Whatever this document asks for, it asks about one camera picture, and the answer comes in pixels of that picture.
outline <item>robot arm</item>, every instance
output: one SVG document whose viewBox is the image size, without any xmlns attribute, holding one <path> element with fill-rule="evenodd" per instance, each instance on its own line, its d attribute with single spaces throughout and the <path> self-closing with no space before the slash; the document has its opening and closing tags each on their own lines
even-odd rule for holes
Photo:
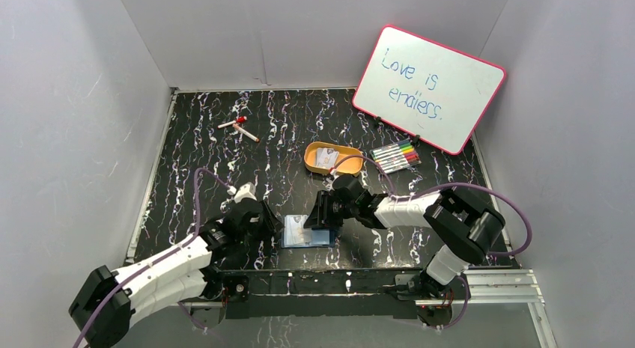
<svg viewBox="0 0 635 348">
<path fill-rule="evenodd" d="M 239 242 L 262 239 L 282 225 L 263 201 L 256 201 L 254 193 L 251 183 L 240 187 L 234 196 L 236 204 L 229 212 L 205 223 L 189 245 L 185 242 L 193 234 L 132 266 L 112 271 L 101 266 L 91 272 L 68 310 L 80 330 L 109 292 L 142 267 L 149 267 L 116 292 L 98 313 L 85 336 L 90 346 L 112 347 L 138 321 L 181 300 L 218 296 L 222 277 L 213 262 L 229 254 Z M 152 264 L 175 249 L 176 253 Z"/>
<path fill-rule="evenodd" d="M 466 189 L 445 189 L 419 198 L 372 195 L 350 174 L 335 179 L 331 191 L 317 195 L 305 228 L 341 226 L 355 218 L 369 228 L 396 226 L 432 228 L 445 243 L 419 277 L 406 284 L 395 282 L 401 296 L 439 297 L 448 284 L 470 264 L 480 264 L 505 226 L 493 207 Z"/>
</svg>

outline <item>marker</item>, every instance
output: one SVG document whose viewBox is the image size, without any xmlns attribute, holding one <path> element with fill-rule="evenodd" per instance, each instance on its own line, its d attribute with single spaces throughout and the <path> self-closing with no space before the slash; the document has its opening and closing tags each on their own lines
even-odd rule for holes
<svg viewBox="0 0 635 348">
<path fill-rule="evenodd" d="M 245 122 L 245 121 L 247 121 L 247 116 L 240 116 L 240 117 L 239 117 L 239 118 L 237 118 L 236 120 L 229 121 L 229 122 L 225 122 L 225 123 L 221 123 L 221 124 L 219 125 L 219 129 L 221 129 L 221 128 L 223 128 L 223 127 L 231 126 L 231 125 L 233 125 L 234 123 L 242 123 L 242 122 Z"/>
<path fill-rule="evenodd" d="M 249 133 L 246 129 L 238 126 L 238 123 L 234 123 L 232 125 L 234 127 L 234 129 L 240 133 L 242 133 L 243 135 L 249 137 L 250 139 L 256 141 L 256 142 L 260 142 L 260 139 L 254 135 L 252 135 L 251 133 Z"/>
<path fill-rule="evenodd" d="M 386 156 L 391 156 L 391 155 L 394 155 L 394 154 L 399 154 L 399 153 L 407 154 L 407 153 L 411 153 L 411 152 L 413 152 L 414 150 L 415 150 L 415 148 L 414 148 L 414 147 L 412 147 L 412 146 L 410 146 L 410 145 L 408 145 L 408 146 L 403 146 L 403 147 L 397 147 L 397 148 L 392 148 L 392 149 L 390 149 L 390 150 L 388 150 L 388 151 L 383 151 L 383 152 L 382 152 L 382 153 L 380 153 L 380 154 L 373 155 L 373 158 L 374 158 L 375 160 L 377 160 L 377 159 L 381 159 L 381 158 L 383 158 L 383 157 L 386 157 Z"/>
<path fill-rule="evenodd" d="M 407 152 L 396 152 L 396 153 L 393 153 L 392 155 L 386 155 L 386 156 L 376 158 L 375 162 L 382 162 L 382 161 L 386 161 L 387 159 L 394 159 L 394 158 L 400 158 L 400 157 L 419 157 L 419 155 L 414 150 L 408 150 Z"/>
<path fill-rule="evenodd" d="M 416 164 L 420 163 L 418 160 L 414 159 L 412 161 L 406 161 L 406 160 L 400 160 L 400 161 L 394 161 L 394 162 L 389 162 L 385 165 L 380 165 L 381 168 L 385 171 L 385 170 L 389 170 L 395 166 L 401 166 L 401 165 L 409 165 L 409 166 L 414 166 Z"/>
<path fill-rule="evenodd" d="M 374 150 L 371 150 L 371 153 L 373 154 L 373 156 L 379 156 L 384 151 L 388 151 L 388 150 L 391 150 L 393 148 L 397 148 L 397 147 L 400 147 L 400 146 L 410 146 L 410 141 L 403 140 L 403 141 L 395 142 L 394 144 L 388 144 L 386 146 L 382 146 L 382 147 L 376 148 Z"/>
<path fill-rule="evenodd" d="M 395 166 L 395 167 L 391 167 L 391 168 L 388 168 L 387 170 L 383 170 L 383 171 L 384 171 L 384 172 L 386 172 L 386 174 L 391 174 L 392 172 L 396 172 L 396 171 L 399 171 L 399 170 L 403 170 L 404 168 L 409 168 L 409 167 L 411 167 L 411 166 L 412 166 L 412 165 L 401 165 L 401 166 Z"/>
<path fill-rule="evenodd" d="M 397 161 L 408 161 L 408 162 L 410 162 L 410 161 L 416 161 L 417 159 L 419 159 L 419 157 L 416 154 L 410 154 L 410 155 L 406 155 L 406 156 L 399 155 L 399 156 L 393 156 L 393 157 L 386 157 L 385 159 L 381 159 L 381 160 L 378 160 L 378 161 L 375 161 L 375 162 L 377 162 L 380 165 L 386 165 L 386 164 L 389 164 L 391 162 L 397 162 Z"/>
</svg>

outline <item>orange bowl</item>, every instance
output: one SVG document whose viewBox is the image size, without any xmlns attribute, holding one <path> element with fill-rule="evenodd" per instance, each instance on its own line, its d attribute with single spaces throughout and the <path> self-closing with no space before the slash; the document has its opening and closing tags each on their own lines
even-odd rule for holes
<svg viewBox="0 0 635 348">
<path fill-rule="evenodd" d="M 309 171 L 315 172 L 316 174 L 329 174 L 329 170 L 327 168 L 317 167 L 316 165 L 314 165 L 315 155 L 318 148 L 333 148 L 338 151 L 339 155 L 337 160 L 335 161 L 336 164 L 337 162 L 342 161 L 350 155 L 362 155 L 362 151 L 357 150 L 356 148 L 338 146 L 337 144 L 329 144 L 319 141 L 312 142 L 311 144 L 309 144 L 309 146 L 306 147 L 306 151 L 304 152 L 304 165 Z M 357 176 L 362 170 L 362 164 L 364 163 L 363 161 L 363 159 L 357 157 L 353 159 L 347 159 L 346 162 L 342 163 L 338 167 L 338 172 L 343 174 L 354 174 L 355 176 Z"/>
</svg>

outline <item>white wall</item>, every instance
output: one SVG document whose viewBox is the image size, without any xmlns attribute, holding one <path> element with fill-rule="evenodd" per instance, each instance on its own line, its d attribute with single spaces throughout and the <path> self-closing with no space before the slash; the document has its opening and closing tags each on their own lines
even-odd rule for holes
<svg viewBox="0 0 635 348">
<path fill-rule="evenodd" d="M 387 23 L 478 55 L 507 0 L 122 0 L 181 89 L 357 86 Z"/>
<path fill-rule="evenodd" d="M 169 89 L 120 0 L 0 0 L 0 340 L 70 347 L 67 309 L 118 266 Z"/>
<path fill-rule="evenodd" d="M 509 0 L 482 53 L 509 77 L 477 137 L 565 348 L 635 341 L 634 48 L 635 0 Z"/>
</svg>

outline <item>marker set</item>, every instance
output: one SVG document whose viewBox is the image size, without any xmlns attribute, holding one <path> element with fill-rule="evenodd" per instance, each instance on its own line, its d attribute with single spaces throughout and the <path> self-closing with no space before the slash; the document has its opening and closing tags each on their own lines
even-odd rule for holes
<svg viewBox="0 0 635 348">
<path fill-rule="evenodd" d="M 371 150 L 371 156 L 387 174 L 421 163 L 410 140 L 399 141 Z"/>
</svg>

